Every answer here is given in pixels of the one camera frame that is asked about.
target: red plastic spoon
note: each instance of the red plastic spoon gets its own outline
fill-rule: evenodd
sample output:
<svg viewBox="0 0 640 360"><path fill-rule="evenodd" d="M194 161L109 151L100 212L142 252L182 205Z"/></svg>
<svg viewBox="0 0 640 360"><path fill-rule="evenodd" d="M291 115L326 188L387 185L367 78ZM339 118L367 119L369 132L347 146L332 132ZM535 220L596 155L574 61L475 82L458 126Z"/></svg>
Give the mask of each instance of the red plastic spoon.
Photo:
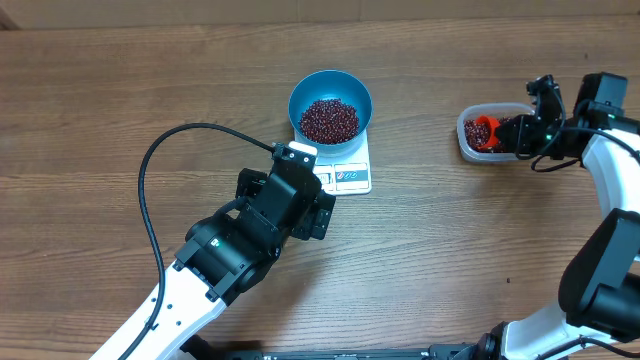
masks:
<svg viewBox="0 0 640 360"><path fill-rule="evenodd" d="M486 144L479 146L478 149L486 150L486 149L491 149L492 147L498 145L500 140L498 140L498 138L495 135L496 128L500 126L500 122L498 121L498 119L491 116L487 116L487 115L480 115L476 119L475 123L476 125L485 124L489 127L489 140L487 140Z"/></svg>

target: red beans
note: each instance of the red beans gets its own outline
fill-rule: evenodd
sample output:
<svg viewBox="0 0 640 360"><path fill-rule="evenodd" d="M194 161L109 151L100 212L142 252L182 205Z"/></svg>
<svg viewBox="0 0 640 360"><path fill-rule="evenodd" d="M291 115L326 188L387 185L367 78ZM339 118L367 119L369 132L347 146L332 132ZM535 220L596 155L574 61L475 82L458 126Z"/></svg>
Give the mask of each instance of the red beans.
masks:
<svg viewBox="0 0 640 360"><path fill-rule="evenodd" d="M509 121L509 118L498 119L500 124L504 124ZM494 146L490 149L480 149L480 146L484 145L489 141L489 125L482 124L476 125L475 120L465 120L464 121L464 136L467 138L467 144L477 151L483 153L505 153L507 152L504 148L504 144L498 143L498 145Z"/></svg>
<svg viewBox="0 0 640 360"><path fill-rule="evenodd" d="M340 99L317 100L302 113L300 130L320 144L340 144L358 135L360 121L356 108Z"/></svg>

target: wooden table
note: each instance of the wooden table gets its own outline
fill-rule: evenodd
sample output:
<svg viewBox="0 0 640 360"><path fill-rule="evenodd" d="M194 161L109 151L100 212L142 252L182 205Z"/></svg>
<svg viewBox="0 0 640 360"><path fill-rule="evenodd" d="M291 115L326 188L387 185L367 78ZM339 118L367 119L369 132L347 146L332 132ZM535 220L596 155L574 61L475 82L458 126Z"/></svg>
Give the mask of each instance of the wooden table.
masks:
<svg viewBox="0 0 640 360"><path fill-rule="evenodd" d="M373 95L373 191L338 199L324 241L291 240L200 332L213 343L426 347L528 316L600 223L592 180L466 163L458 114L528 102L547 73L572 107L606 70L629 77L640 117L638 16L2 32L0 48L1 358L86 359L156 284L136 176L159 134L208 121L288 141L289 93L318 69ZM243 167L270 161L212 131L159 148L147 199L166 262Z"/></svg>

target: black cable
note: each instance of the black cable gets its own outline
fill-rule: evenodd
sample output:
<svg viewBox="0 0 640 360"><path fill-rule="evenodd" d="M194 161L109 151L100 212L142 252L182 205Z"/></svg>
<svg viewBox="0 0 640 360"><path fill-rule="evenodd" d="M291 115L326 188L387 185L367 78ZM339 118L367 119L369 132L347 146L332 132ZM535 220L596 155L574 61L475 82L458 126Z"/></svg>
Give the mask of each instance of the black cable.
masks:
<svg viewBox="0 0 640 360"><path fill-rule="evenodd" d="M590 99L583 99L582 101L580 101L578 103L578 105L575 106L574 110L573 110L573 116L578 116L582 113L582 108L587 105L591 100Z"/></svg>
<svg viewBox="0 0 640 360"><path fill-rule="evenodd" d="M247 199L246 196L240 196L238 198L235 198L231 201L229 201L228 203L222 205L222 207L218 210L216 210L215 213L213 213L212 218L216 218L219 216L222 216L223 214L228 213L229 211L236 209L238 210L238 208L240 208L241 206L243 206L244 204L246 204L249 201L249 199Z"/></svg>
<svg viewBox="0 0 640 360"><path fill-rule="evenodd" d="M564 127L564 124L567 122L567 112L565 111L564 103L562 102L562 99L560 99L560 95L558 95L558 93L555 91L553 92L553 95L558 100L558 104L560 104L560 111L562 112L562 120L560 121L560 126L558 127L558 129L562 129ZM537 103L540 104L540 96L538 96ZM516 144L516 151L515 151L516 158L518 158L519 160L531 160L538 155L544 155L547 152L547 150L549 150L551 146L553 146L553 144L560 139L560 131L556 131L556 133L553 134L553 137L549 140L547 145L545 145L542 148L542 150L538 151L537 154L529 154L527 156L522 156L520 154L520 134L522 133L523 120L524 120L524 117L520 119L520 131L518 131L518 143Z"/></svg>
<svg viewBox="0 0 640 360"><path fill-rule="evenodd" d="M536 360L545 360L548 359L552 356L558 355L560 353L563 353L571 348L574 348L576 346L582 346L582 348L585 348L587 344L593 344L596 346L599 346L605 350L611 351L612 353L616 354L616 355L620 355L629 359L640 359L640 353L633 353L633 352L629 352L629 351L625 351L622 349L618 349L615 346L609 345L605 342L602 342L600 340L596 340L596 339L592 339L592 338L588 338L588 337L581 337L578 338L576 340L570 341L560 347L557 347L551 351L548 351L542 355L538 355L538 357L536 358Z"/></svg>
<svg viewBox="0 0 640 360"><path fill-rule="evenodd" d="M597 130L597 129L577 128L577 127L566 127L566 128L560 128L558 130L558 132L572 132L572 131L573 132L581 132L581 133L587 133L587 134L603 136L603 137L613 141L614 143L618 144L623 149L627 150L629 152L629 154L631 154L631 157L636 159L638 164L640 164L640 151L634 150L631 146L629 146L629 144L627 144L626 142L618 139L617 137L615 137L615 136L613 136L613 135L611 135L611 134L609 134L607 132L604 132L602 130Z"/></svg>
<svg viewBox="0 0 640 360"><path fill-rule="evenodd" d="M560 169L564 169L566 167L569 167L571 165L574 165L578 162L580 162L580 159L573 159L567 162L563 162L562 164L558 164L558 165L554 165L554 166L550 166L548 168L544 168L544 169L537 169L536 165L538 165L538 163L540 162L540 160L544 159L546 157L546 155L540 155L538 156L537 159L535 159L532 163L531 163L531 170L535 171L535 172L552 172L552 171L556 171L556 170L560 170Z"/></svg>
<svg viewBox="0 0 640 360"><path fill-rule="evenodd" d="M271 153L275 151L275 149L272 146L264 144L245 134L242 134L240 132L226 128L221 125L209 124L209 123L191 123L191 124L180 125L160 135L160 137L158 137L156 141L154 141L153 144L151 144L151 146L147 150L147 153L144 155L144 158L142 159L142 164L140 164L140 173L138 174L138 201L140 203L140 212L142 213L142 220L144 221L144 226L147 229L147 234L149 234L149 242L151 242L151 247L153 248L153 255L156 258L156 265L158 266L158 298L156 300L156 305L153 308L153 312L149 317L149 320L147 320L146 324L142 328L142 331L140 331L140 334L138 334L136 339L131 343L131 345L129 345L127 350L125 350L124 353L122 353L122 355L118 358L119 360L125 360L127 357L129 357L129 355L131 355L131 353L140 344L140 342L145 337L145 335L147 335L147 333L155 323L156 318L158 317L158 314L160 313L160 309L162 308L162 300L164 299L164 289L165 289L164 263L162 261L160 247L158 246L158 239L156 239L156 234L153 231L153 226L151 226L151 219L149 219L149 212L147 210L147 202L144 197L144 176L147 171L147 165L149 164L151 155L156 150L158 145L160 145L160 143L162 143L169 136L184 130L188 130L188 129L220 130L227 134L238 137L242 140L248 141L258 147L261 147L267 151L270 151Z"/></svg>

